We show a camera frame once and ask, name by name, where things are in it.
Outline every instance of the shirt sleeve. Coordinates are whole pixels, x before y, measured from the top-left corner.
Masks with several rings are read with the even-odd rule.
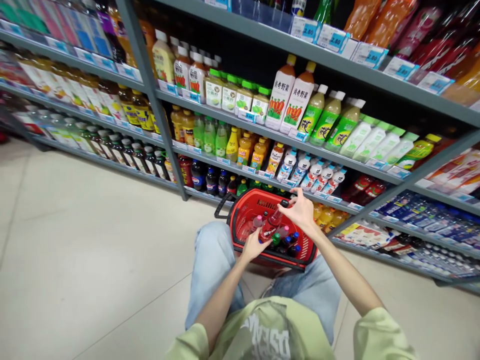
[[[370,310],[353,330],[355,360],[415,360],[414,348],[386,309]]]
[[[203,325],[193,324],[188,331],[177,336],[166,353],[167,360],[208,359],[209,339]]]

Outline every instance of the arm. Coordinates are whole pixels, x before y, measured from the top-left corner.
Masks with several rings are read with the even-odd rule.
[[[259,233],[260,228],[248,237],[241,256],[195,320],[195,323],[201,324],[205,328],[210,353],[212,353],[217,342],[220,329],[225,322],[230,304],[232,303],[235,289],[245,268],[272,242],[270,240],[260,243]]]
[[[367,280],[317,226],[313,220],[313,203],[304,197],[302,189],[297,187],[292,189],[292,192],[297,193],[297,197],[290,201],[293,206],[289,208],[278,206],[280,212],[297,224],[312,239],[355,309],[363,317],[370,310],[384,308],[384,304]]]

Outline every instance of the tiled floor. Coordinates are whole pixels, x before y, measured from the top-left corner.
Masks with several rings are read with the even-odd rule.
[[[214,208],[18,140],[0,146],[0,359],[161,359],[183,331],[197,229]],[[480,297],[344,252],[422,359],[480,358]],[[270,278],[252,266],[247,301]],[[343,296],[335,354],[353,359]]]

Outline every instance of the bottle in basket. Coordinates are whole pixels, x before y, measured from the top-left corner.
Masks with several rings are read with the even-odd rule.
[[[280,205],[284,208],[289,207],[289,202],[287,200],[282,200]],[[282,221],[282,213],[277,209],[266,221],[265,225],[261,228],[260,236],[258,239],[261,243],[265,243],[274,236],[277,228],[280,226]]]

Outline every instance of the basket handle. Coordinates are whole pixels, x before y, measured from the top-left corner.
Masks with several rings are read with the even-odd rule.
[[[216,207],[216,210],[215,210],[215,219],[228,219],[230,217],[230,214],[228,215],[220,215],[220,211],[222,210],[222,208],[224,207],[225,203],[227,202],[227,200],[229,200],[230,198],[233,198],[233,199],[236,199],[237,196],[234,195],[233,193],[231,192],[227,192],[225,194],[225,196],[220,200],[220,203],[218,204],[218,206]]]

